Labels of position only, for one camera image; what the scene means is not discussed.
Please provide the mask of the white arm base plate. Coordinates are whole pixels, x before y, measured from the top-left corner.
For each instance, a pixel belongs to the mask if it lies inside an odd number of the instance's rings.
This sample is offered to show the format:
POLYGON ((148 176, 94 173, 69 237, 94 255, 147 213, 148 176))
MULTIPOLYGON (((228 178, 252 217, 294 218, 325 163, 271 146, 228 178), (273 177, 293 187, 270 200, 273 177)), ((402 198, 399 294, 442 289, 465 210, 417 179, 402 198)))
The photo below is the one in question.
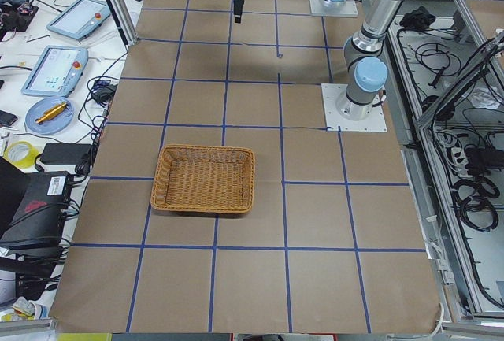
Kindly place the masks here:
POLYGON ((387 132, 379 96, 368 105, 356 105, 347 97, 346 84, 321 84, 326 129, 332 132, 387 132))
POLYGON ((319 17, 357 17, 356 0, 309 0, 310 12, 319 17))

